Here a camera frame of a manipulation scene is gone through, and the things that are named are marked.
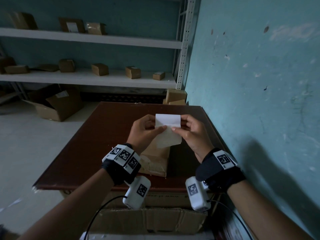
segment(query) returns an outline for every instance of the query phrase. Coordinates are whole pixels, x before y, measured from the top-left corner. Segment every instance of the person's left arm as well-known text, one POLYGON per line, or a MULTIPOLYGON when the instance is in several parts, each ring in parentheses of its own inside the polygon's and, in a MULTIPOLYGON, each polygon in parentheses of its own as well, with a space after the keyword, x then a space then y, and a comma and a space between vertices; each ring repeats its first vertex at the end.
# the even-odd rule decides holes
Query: person's left arm
MULTIPOLYGON (((166 129, 165 126, 154 129, 154 126, 153 115, 134 122, 127 143, 138 155, 166 129)), ((19 240, 78 240, 113 186, 114 181, 107 171, 100 169, 31 226, 19 240)))

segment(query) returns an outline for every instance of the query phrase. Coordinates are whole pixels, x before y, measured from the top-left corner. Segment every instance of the dark red table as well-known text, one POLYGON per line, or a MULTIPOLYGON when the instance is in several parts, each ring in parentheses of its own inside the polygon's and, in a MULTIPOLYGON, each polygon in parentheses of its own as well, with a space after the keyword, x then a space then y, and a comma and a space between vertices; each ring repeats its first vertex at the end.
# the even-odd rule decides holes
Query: dark red table
MULTIPOLYGON (((125 143, 133 122, 146 114, 191 114, 202 121, 215 147, 224 149, 206 113, 200 106, 101 102, 34 186, 40 190, 74 190, 101 166, 102 158, 117 144, 125 143)), ((185 181, 194 176, 199 163, 182 139, 170 149, 167 177, 144 174, 150 191, 186 192, 185 181)), ((125 191, 127 185, 113 190, 125 191)))

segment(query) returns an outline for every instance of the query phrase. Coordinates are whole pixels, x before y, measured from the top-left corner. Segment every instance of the scrap of paper on floor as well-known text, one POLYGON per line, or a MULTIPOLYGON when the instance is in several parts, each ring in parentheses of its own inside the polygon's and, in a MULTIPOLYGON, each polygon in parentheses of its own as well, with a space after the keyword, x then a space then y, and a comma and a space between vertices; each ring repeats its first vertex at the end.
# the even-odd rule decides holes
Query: scrap of paper on floor
POLYGON ((170 147, 180 144, 182 142, 181 136, 174 133, 171 128, 181 128, 181 116, 179 114, 155 114, 155 128, 163 125, 166 125, 167 129, 160 135, 157 135, 157 148, 170 147))

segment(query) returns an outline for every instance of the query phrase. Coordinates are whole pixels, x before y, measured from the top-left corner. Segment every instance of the forearm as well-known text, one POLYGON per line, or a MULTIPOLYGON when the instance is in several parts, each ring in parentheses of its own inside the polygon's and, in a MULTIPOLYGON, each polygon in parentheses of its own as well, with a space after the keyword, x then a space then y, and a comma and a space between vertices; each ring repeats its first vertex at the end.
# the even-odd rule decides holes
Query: forearm
POLYGON ((312 239, 246 180, 230 186, 227 193, 259 240, 312 239))
POLYGON ((79 239, 113 185, 106 170, 100 169, 29 228, 19 240, 79 239))

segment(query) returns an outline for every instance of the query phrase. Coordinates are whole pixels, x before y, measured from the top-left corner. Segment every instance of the person's right arm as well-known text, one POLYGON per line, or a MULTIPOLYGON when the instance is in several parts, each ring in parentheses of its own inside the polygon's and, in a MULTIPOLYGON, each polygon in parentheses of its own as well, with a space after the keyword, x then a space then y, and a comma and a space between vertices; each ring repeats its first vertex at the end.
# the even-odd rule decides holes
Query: person's right arm
MULTIPOLYGON (((172 130, 185 139, 200 163, 214 149, 204 124, 191 115, 181 115, 181 128, 173 127, 172 130)), ((259 240, 312 239, 248 181, 243 180, 233 184, 226 192, 241 217, 259 240)))

